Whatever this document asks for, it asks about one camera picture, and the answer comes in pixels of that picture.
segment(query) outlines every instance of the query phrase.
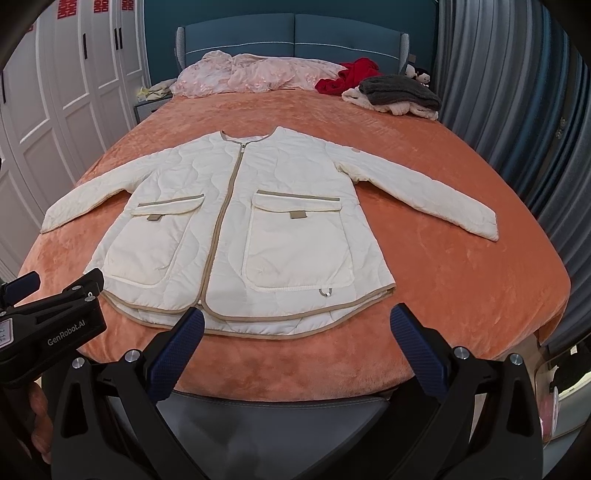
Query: blue upholstered headboard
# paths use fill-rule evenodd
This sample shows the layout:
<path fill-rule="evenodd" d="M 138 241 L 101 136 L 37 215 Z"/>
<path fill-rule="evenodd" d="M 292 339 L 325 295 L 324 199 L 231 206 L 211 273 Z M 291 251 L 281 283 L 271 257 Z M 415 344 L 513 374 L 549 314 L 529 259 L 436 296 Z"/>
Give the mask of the blue upholstered headboard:
<path fill-rule="evenodd" d="M 333 63 L 368 57 L 383 73 L 399 73 L 408 58 L 409 37 L 357 20 L 321 15 L 261 14 L 219 18 L 179 27 L 175 54 L 179 69 L 208 51 L 231 55 L 298 57 Z"/>

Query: red cloth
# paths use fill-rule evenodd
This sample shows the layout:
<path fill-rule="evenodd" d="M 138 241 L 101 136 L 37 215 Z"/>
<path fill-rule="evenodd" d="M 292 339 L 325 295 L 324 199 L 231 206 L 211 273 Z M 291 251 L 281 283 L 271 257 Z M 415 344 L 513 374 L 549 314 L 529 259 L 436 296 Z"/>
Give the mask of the red cloth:
<path fill-rule="evenodd" d="M 340 63 L 340 65 L 346 70 L 339 72 L 339 78 L 318 80 L 314 88 L 327 95 L 340 95 L 350 88 L 357 87 L 363 79 L 381 75 L 378 65 L 365 57 L 357 59 L 353 63 Z"/>

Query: orange blanket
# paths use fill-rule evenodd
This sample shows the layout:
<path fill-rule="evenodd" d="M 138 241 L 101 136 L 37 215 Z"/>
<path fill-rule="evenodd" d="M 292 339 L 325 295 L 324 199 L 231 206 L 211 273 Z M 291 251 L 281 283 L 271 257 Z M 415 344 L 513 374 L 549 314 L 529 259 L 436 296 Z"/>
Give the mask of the orange blanket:
<path fill-rule="evenodd" d="M 570 282 L 542 229 L 513 191 L 443 125 L 394 117 L 316 92 L 278 90 L 175 98 L 114 145 L 80 180 L 144 154 L 224 130 L 232 137 L 276 125 L 396 161 L 492 208 L 498 242 L 424 215 L 359 183 L 359 200 L 396 278 L 393 297 L 316 335 L 259 340 L 206 335 L 177 384 L 201 395 L 259 401 L 320 400 L 386 390 L 412 376 L 389 331 L 389 311 L 406 302 L 451 345 L 494 358 L 528 335 L 544 340 L 566 307 Z M 35 242 L 21 273 L 37 270 L 41 290 L 61 291 L 82 274 L 129 195 Z M 159 331 L 129 320 L 102 299 L 108 329 L 83 347 L 98 361 L 144 348 Z"/>

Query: blue gripper pad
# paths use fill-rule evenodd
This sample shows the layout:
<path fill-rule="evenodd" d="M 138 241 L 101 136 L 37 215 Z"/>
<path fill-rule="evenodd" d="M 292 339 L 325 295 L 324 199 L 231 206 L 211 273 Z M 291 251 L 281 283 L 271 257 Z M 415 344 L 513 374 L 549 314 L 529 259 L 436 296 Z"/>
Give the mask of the blue gripper pad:
<path fill-rule="evenodd" d="M 41 287 L 41 278 L 35 271 L 29 272 L 12 282 L 2 285 L 2 303 L 4 306 L 15 306 L 18 302 L 33 295 Z"/>
<path fill-rule="evenodd" d="M 438 332 L 423 327 L 404 303 L 392 309 L 390 329 L 425 395 L 442 402 L 449 387 L 450 346 Z"/>
<path fill-rule="evenodd" d="M 203 313 L 190 308 L 170 332 L 159 333 L 146 347 L 144 354 L 148 353 L 150 346 L 158 346 L 161 343 L 158 340 L 166 340 L 146 370 L 146 393 L 153 403 L 170 396 L 204 332 Z"/>

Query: stuffed toy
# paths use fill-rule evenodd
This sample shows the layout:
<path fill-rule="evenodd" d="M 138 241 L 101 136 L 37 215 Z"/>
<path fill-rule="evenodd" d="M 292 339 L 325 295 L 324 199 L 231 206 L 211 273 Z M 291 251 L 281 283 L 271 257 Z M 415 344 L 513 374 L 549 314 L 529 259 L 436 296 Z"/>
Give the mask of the stuffed toy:
<path fill-rule="evenodd" d="M 426 70 L 415 68 L 413 65 L 407 64 L 407 68 L 404 74 L 407 77 L 415 79 L 416 81 L 422 83 L 425 87 L 429 88 L 431 76 L 427 73 Z"/>

